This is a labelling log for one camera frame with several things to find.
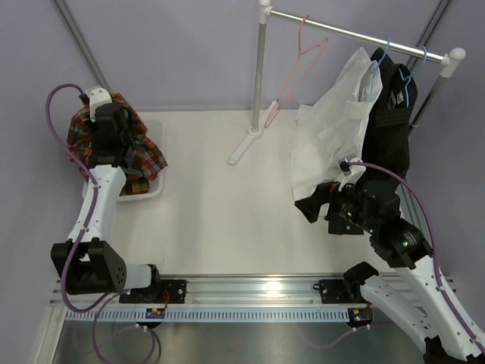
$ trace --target table top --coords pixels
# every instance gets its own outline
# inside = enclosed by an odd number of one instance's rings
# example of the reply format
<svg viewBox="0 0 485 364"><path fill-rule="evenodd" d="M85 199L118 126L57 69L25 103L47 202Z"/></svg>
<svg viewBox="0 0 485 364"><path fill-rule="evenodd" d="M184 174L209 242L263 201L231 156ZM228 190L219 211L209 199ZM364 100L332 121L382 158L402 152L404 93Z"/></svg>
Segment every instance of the table top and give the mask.
<svg viewBox="0 0 485 364"><path fill-rule="evenodd" d="M309 224L293 206L295 113L282 111L236 166L227 160L250 111L140 113L163 124L164 187L153 199L118 203L112 246L125 262L167 275L333 274L362 261L393 271L367 234L329 235L325 221Z"/></svg>

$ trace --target plaid shirt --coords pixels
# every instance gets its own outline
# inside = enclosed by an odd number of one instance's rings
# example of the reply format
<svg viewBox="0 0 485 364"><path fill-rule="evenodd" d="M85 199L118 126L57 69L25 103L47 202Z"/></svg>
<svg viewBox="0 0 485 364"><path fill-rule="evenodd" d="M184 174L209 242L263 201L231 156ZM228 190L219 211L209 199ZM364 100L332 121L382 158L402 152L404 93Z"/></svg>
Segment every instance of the plaid shirt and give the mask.
<svg viewBox="0 0 485 364"><path fill-rule="evenodd" d="M154 180L158 172L167 167L167 161L156 144L146 136L146 126L124 97L120 93L112 93L111 99L113 102L128 108L133 120L128 129L128 133L135 144L133 163L125 171L127 183L121 191L121 195L147 193L149 191L149 180ZM71 119L67 134L67 146L77 158L88 165L92 149L91 132L84 124L86 120L89 120L88 105L84 105ZM88 178L81 168L80 172L84 178Z"/></svg>

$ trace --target purple cable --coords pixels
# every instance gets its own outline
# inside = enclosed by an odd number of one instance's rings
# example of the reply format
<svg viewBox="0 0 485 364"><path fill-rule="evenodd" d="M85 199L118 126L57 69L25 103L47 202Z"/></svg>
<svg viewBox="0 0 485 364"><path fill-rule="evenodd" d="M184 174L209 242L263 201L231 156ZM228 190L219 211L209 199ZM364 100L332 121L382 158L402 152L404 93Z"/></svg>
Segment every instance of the purple cable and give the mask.
<svg viewBox="0 0 485 364"><path fill-rule="evenodd" d="M94 322L92 323L92 347L94 348L94 351L95 351L96 355L98 356L98 358L104 364L113 364L113 363L110 362L109 360L107 360L101 354L101 352L99 351L98 344L96 343L96 323L98 322L99 315L101 315L101 311L106 307L106 305L108 305L108 303L110 303L114 298L118 297L119 295L120 295L119 293L114 294L113 296L111 296L108 300L106 300L101 305L101 307L99 308L98 312L95 314L95 316L94 316ZM153 332L153 330L151 328L147 328L147 330L150 333L150 336L152 337L152 348L150 349L150 352L149 352L148 356L143 361L139 362L139 364L146 364L150 360L150 358L152 357L153 352L155 351L155 332Z"/></svg>
<svg viewBox="0 0 485 364"><path fill-rule="evenodd" d="M108 293L103 294L101 297L99 297L96 302L94 302L91 306L85 308L85 309L78 309L75 307L69 300L69 297L67 296L67 291L66 291L66 280L67 280L67 272L69 271L69 267L71 262L73 261L74 255L76 253L77 247L79 246L81 240L83 239L83 235L89 225L89 222L91 221L92 214L94 212L94 208L96 206L96 201L98 200L98 181L96 178L92 175L91 171L82 163L75 155L72 153L69 148L66 146L66 144L61 140L59 135L55 132L54 126L52 125L52 119L51 119L51 103L52 103L52 98L54 95L57 93L57 91L61 89L65 89L68 87L72 87L74 89L77 89L81 94L83 94L83 89L81 89L78 85L74 83L64 83L62 85L59 85L55 87L47 96L47 100L45 101L45 120L47 121L47 126L49 130L51 131L52 136L54 139L58 142L58 144L61 146L61 148L80 166L83 171L86 172L88 175L89 179L92 181L94 184L94 193L92 196L92 201L91 201L91 206L89 207L88 214L86 215L86 219L83 222L83 229L80 230L79 234L77 235L76 240L74 241L74 245L71 248L69 254L67 255L66 262L64 264L64 268L62 269L62 275L61 275L61 295L62 295L62 300L64 301L64 304L73 312L77 313L84 313L91 311L94 309L101 301L103 301L104 298L108 296Z"/></svg>
<svg viewBox="0 0 485 364"><path fill-rule="evenodd" d="M427 224L427 229L430 232L430 237L431 237L431 246L433 247L433 268L434 268L434 276L436 277L436 282L438 283L438 287L443 286L443 280L441 279L441 274L440 274L440 259L438 256L438 249L436 245L436 235L434 233L433 225L431 224L431 219L430 219L430 214L424 207L424 202L421 199L421 197L418 195L418 193L408 184L408 182L395 174L394 172L384 168L380 167L379 165L374 165L372 163L367 163L367 162L350 162L349 165L362 165L367 168L372 168L372 169L377 169L378 171L381 171L385 174L388 174L389 176L397 179L401 184L403 184L408 191L413 195L413 197L418 201L418 205L421 208L421 211L423 212L424 215L424 220L426 220ZM483 346L482 343L477 341L477 335L470 329L468 326L467 322L465 319L462 317L458 309L455 307L453 304L451 298L449 297L448 293L445 292L444 290L440 290L441 294L443 295L443 299L446 301L448 304L449 308L452 310L453 314L455 315L456 319L460 322L464 330L467 332L467 334L470 336L470 339L472 339L475 344L478 346L478 349L482 352L483 355L485 355L485 347Z"/></svg>
<svg viewBox="0 0 485 364"><path fill-rule="evenodd" d="M383 322L381 324L374 324L374 325L371 325L370 328L379 328L379 327L391 326L391 325L394 325L394 322ZM300 328L298 326L297 326L297 328L298 328L298 331L299 331L299 336L303 339L303 341L308 346L310 346L310 347L312 347L313 349L316 349L316 350L328 350L328 349L331 349L332 347L335 347L340 341L342 341L343 339L345 339L349 335L351 335L351 334L353 334L353 333L355 333L357 331L362 331L362 330L367 330L368 329L367 326L364 326L364 327L361 327L361 328L357 328L355 331L351 330L351 331L344 332L337 339L335 339L334 341L332 341L330 344L321 346L321 345L313 344L311 341L309 341L305 337L305 335L302 333L302 331L300 330Z"/></svg>

